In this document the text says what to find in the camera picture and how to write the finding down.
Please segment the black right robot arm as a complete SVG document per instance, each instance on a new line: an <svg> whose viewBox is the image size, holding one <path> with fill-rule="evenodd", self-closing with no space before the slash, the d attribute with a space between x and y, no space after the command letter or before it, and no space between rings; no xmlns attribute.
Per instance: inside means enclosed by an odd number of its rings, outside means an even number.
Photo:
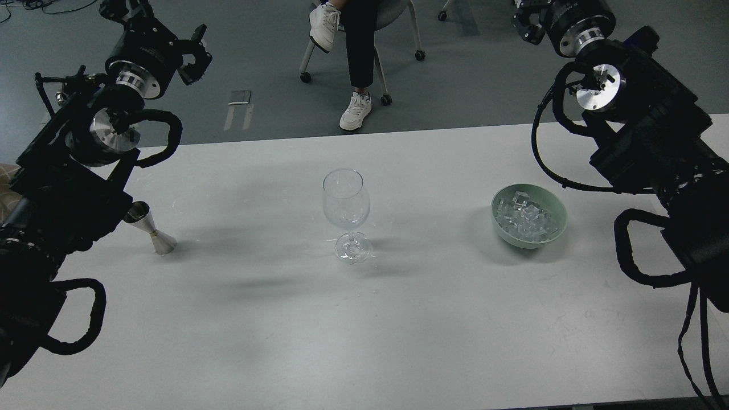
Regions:
<svg viewBox="0 0 729 410"><path fill-rule="evenodd" d="M610 39L616 18L604 1L517 1L512 24L524 42L548 37L567 63L536 109L531 128L534 158L563 188L613 194L654 194L667 215L638 208L614 222L617 262L631 280L652 288L688 284L689 300L679 340L699 313L701 363L709 396L691 383L708 409L726 409L714 380L708 342L708 306L727 312L727 212L699 221L700 207L727 204L727 161L703 142L711 125L697 97L653 58L659 35L650 26L628 39ZM607 187L575 182L550 170L538 149L538 127L550 106L573 135L594 140L590 164ZM631 222L658 227L683 270L649 275L633 259Z"/></svg>

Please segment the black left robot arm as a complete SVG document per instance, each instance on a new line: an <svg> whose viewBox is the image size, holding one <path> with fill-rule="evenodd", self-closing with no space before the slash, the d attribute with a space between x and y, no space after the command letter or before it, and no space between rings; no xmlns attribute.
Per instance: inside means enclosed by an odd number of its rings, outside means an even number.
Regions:
<svg viewBox="0 0 729 410"><path fill-rule="evenodd" d="M183 125L146 109L177 73L199 81L212 62L207 26L182 39L148 1L102 1L123 32L102 73L81 65L68 77L35 75L48 123L17 158L9 189L19 196L2 220L2 383L39 349L75 355L99 337L107 305L95 278L58 281L65 258L91 249L139 206L125 192L136 167L171 158Z"/></svg>

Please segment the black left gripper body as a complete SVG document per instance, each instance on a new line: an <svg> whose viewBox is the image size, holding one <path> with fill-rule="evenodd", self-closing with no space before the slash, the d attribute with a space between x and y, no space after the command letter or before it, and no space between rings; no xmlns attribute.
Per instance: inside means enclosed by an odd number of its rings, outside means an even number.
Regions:
<svg viewBox="0 0 729 410"><path fill-rule="evenodd" d="M185 85L194 83L194 65L189 40L180 40L154 17L137 14L119 20L124 31L106 62L106 73L117 85L135 90L141 98L154 100L167 91L175 73Z"/></svg>

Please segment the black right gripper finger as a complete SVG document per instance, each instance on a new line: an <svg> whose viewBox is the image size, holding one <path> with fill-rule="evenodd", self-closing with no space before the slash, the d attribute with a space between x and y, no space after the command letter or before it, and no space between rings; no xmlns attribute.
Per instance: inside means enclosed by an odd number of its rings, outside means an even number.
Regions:
<svg viewBox="0 0 729 410"><path fill-rule="evenodd" d="M546 30L534 16L538 14L514 13L512 24L524 42L539 45L545 37Z"/></svg>

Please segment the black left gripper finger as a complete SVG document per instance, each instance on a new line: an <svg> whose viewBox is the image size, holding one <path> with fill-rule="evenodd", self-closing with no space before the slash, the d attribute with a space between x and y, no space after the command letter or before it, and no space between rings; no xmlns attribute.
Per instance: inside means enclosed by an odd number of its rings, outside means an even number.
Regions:
<svg viewBox="0 0 729 410"><path fill-rule="evenodd" d="M195 29L190 39L178 39L180 55L191 55L194 59L192 63L185 63L178 68L179 77L185 85L199 81L212 62L212 55L207 52L203 44L206 31L206 24L202 24Z"/></svg>
<svg viewBox="0 0 729 410"><path fill-rule="evenodd" d="M148 1L101 1L99 14L107 20L117 23L140 18L153 18L153 8Z"/></svg>

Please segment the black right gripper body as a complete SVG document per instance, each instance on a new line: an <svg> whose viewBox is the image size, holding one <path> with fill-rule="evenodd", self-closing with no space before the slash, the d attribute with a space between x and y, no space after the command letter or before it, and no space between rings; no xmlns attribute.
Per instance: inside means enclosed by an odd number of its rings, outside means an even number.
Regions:
<svg viewBox="0 0 729 410"><path fill-rule="evenodd" d="M560 57L576 57L586 44L607 38L616 18L605 1L549 1L541 26Z"/></svg>

